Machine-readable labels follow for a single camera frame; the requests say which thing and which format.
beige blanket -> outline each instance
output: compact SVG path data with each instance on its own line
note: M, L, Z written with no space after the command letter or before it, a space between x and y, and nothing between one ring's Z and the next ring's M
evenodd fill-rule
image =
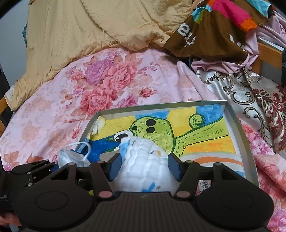
M14 88L16 110L71 61L106 47L160 47L189 16L192 0L30 0L27 67Z

painted black spot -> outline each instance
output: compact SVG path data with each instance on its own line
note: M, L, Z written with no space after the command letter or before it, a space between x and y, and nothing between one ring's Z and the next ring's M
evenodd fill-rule
M146 129L146 132L147 132L148 134L152 134L154 131L155 131L155 128L154 128L154 127L148 127L148 128Z
M156 121L154 119L148 119L145 123L148 127L152 127L156 124Z
M120 143L120 142L121 142L121 139L124 138L124 137L128 137L128 135L125 134L125 133L124 133L124 134L120 134L120 135L118 135L118 136L115 138L115 141Z

white wall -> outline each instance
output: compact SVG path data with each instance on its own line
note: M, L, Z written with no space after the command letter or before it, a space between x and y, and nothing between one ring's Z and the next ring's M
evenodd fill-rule
M29 0L21 0L0 19L0 64L13 85L26 71L27 48L22 35L28 20Z

white face mask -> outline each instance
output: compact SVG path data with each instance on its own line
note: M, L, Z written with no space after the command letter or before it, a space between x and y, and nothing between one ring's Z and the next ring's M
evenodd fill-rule
M88 152L85 156L83 154L76 153L71 150L67 150L67 147L76 145L76 144L85 144L88 147ZM88 167L90 165L90 162L87 160L88 155L91 152L91 146L87 142L76 142L76 143L70 143L66 145L65 148L60 149L59 155L58 155L58 164L59 168L66 165L67 163L76 163L77 167Z

orange painted area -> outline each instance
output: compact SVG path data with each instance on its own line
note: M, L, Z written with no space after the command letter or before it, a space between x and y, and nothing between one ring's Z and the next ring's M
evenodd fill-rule
M246 19L241 25L240 28L244 31L244 32L248 32L250 29L253 28L257 28L258 26L256 25L256 23L250 18L250 19Z
M201 143L195 143L185 148L183 154L191 152L212 152L212 151L225 151L236 154L230 135L208 140Z
M212 162L228 162L228 163L236 163L243 167L242 162L239 162L235 159L230 158L220 158L220 157L213 157L213 156L205 156L201 158L194 159L193 161L203 164L203 163L212 163Z
M209 0L208 5L211 7L216 0Z

